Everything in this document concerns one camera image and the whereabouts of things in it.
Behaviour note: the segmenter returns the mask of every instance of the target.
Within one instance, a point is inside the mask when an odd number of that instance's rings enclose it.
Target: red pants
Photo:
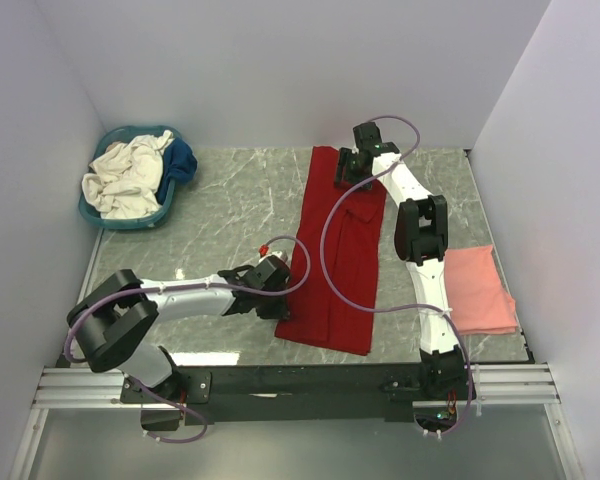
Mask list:
[[[371,349],[373,314],[348,306],[329,288],[320,267],[320,235],[327,215],[346,191],[333,179],[338,152],[315,147],[302,203],[297,237],[311,256],[311,273],[298,291],[289,295],[291,319],[278,323],[276,337],[316,347],[366,355]],[[345,297],[374,307],[378,287],[378,241],[384,214],[385,189],[374,182],[371,191],[360,190],[340,206],[329,226],[325,262],[334,284]],[[295,247],[291,278],[299,280],[306,269],[302,250]]]

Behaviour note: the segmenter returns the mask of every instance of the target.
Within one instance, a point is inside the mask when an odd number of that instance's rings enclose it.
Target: laundry basket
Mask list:
[[[96,148],[96,151],[93,154],[93,160],[104,154],[107,147],[114,142],[129,143],[138,135],[154,135],[156,137],[159,137],[164,133],[165,130],[171,130],[175,138],[182,138],[180,132],[178,132],[175,128],[168,127],[166,125],[157,125],[155,127],[128,126],[116,128],[115,130],[107,133],[102,138],[102,140],[100,140],[100,143],[98,143],[98,147]],[[154,228],[166,221],[166,215],[169,211],[169,207],[171,206],[171,201],[173,200],[173,192],[175,191],[175,188],[175,180],[172,179],[169,182],[169,186],[167,188],[167,198],[162,204],[162,207],[156,213],[147,217],[134,218],[130,220],[106,220],[100,217],[100,212],[98,212],[94,207],[87,203],[87,200],[84,198],[84,193],[82,192],[80,193],[78,210],[87,222],[101,228],[107,228],[110,230],[135,230],[141,228]]]

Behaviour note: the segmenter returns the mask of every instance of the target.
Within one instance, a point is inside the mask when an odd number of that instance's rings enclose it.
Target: folded pink cloth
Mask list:
[[[444,277],[451,319],[463,335],[514,333],[516,302],[503,288],[492,246],[447,250]]]

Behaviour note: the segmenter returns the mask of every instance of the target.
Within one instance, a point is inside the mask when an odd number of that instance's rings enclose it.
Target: gray marble surface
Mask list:
[[[310,148],[197,149],[199,170],[180,187],[167,223],[155,230],[105,231],[90,285],[115,270],[140,278],[181,280],[206,276],[257,260],[270,237],[295,234],[300,220]],[[460,149],[420,150],[409,168],[449,205],[451,248],[489,245],[492,239],[469,163]],[[377,306],[415,301],[409,274],[395,255],[396,206],[387,197],[379,246]],[[291,253],[293,245],[283,244]],[[366,357],[310,347],[274,337],[275,323],[255,313],[198,316],[157,324],[147,339],[173,352],[182,364],[320,364],[419,361],[420,323],[413,311],[378,314]],[[472,361],[526,361],[524,337],[469,335]]]

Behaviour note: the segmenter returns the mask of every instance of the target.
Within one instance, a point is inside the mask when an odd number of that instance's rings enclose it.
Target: blue cloth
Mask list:
[[[167,147],[162,156],[162,180],[156,193],[156,200],[160,205],[167,199],[167,190],[171,179],[181,185],[190,182],[198,169],[198,160],[193,156],[191,147],[181,138],[176,138]]]

